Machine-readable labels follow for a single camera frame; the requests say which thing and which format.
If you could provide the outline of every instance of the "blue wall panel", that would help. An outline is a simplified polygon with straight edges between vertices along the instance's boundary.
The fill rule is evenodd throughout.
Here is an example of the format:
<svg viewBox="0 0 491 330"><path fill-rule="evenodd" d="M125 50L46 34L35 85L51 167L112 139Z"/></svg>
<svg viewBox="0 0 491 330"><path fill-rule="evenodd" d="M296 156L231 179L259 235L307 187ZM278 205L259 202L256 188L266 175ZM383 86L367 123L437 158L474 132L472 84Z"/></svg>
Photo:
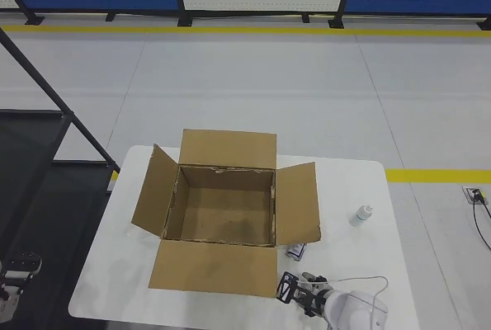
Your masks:
<svg viewBox="0 0 491 330"><path fill-rule="evenodd" d="M347 0L346 11L490 14L491 0Z"/></svg>
<svg viewBox="0 0 491 330"><path fill-rule="evenodd" d="M31 9L177 9L177 0L25 0L24 2Z"/></svg>

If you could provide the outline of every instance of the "cardboard box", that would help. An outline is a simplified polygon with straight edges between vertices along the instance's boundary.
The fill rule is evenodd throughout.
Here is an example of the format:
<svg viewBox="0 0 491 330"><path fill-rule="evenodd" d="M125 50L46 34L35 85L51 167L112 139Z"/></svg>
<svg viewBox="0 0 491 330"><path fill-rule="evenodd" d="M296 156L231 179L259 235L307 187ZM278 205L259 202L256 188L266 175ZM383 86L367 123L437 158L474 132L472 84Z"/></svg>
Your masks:
<svg viewBox="0 0 491 330"><path fill-rule="evenodd" d="M314 163L276 169L274 134L184 130L154 145L132 223L162 241L149 287L275 297L276 246L320 240Z"/></svg>

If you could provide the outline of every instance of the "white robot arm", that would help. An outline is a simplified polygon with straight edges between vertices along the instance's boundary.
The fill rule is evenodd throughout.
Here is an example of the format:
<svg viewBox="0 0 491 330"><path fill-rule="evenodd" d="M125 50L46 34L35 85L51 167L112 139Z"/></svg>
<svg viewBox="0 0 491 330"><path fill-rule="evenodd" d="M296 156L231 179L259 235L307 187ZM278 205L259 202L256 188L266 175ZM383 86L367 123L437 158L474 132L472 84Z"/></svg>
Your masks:
<svg viewBox="0 0 491 330"><path fill-rule="evenodd" d="M384 330L388 316L385 303L361 291L335 290L322 276L303 273L299 280L288 272L278 285L277 298L294 300L306 315L324 318L332 330Z"/></svg>
<svg viewBox="0 0 491 330"><path fill-rule="evenodd" d="M31 252L0 261L0 323L12 319L23 290L40 268L41 258Z"/></svg>

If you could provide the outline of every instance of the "gray floor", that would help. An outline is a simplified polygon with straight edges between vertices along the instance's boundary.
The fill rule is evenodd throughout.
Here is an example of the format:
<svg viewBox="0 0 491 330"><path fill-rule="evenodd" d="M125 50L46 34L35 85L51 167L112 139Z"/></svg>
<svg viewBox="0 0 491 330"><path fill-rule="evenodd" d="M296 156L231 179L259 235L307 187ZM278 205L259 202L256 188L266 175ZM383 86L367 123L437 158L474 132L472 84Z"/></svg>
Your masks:
<svg viewBox="0 0 491 330"><path fill-rule="evenodd" d="M1 18L3 23L16 20ZM473 21L412 22L346 20L354 28L476 29ZM53 16L45 24L103 23L95 16ZM297 23L241 19L202 24ZM314 19L314 24L325 23ZM11 37L120 164L134 144L178 147L183 128L204 128L277 133L284 154L370 159L387 168L491 169L491 39ZM0 45L0 108L5 107L48 109L54 104ZM57 157L100 159L75 130ZM421 329L491 329L491 256L475 232L460 186L389 184ZM491 185L482 188L491 203ZM479 222L491 242L482 212ZM109 327L128 328L153 327Z"/></svg>

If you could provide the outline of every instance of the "yellow tape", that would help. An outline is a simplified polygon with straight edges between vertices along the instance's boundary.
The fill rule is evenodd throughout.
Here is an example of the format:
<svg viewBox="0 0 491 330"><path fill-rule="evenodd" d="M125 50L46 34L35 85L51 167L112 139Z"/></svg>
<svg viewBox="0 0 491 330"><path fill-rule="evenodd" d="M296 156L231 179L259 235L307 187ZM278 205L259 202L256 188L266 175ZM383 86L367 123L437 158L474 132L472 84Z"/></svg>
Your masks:
<svg viewBox="0 0 491 330"><path fill-rule="evenodd" d="M389 168L386 179L391 183L484 183L491 184L491 170L404 169ZM119 174L113 172L111 180Z"/></svg>
<svg viewBox="0 0 491 330"><path fill-rule="evenodd" d="M2 26L6 32L49 33L218 33L275 35L389 35L417 37L491 38L491 31L328 29L313 27L246 26Z"/></svg>

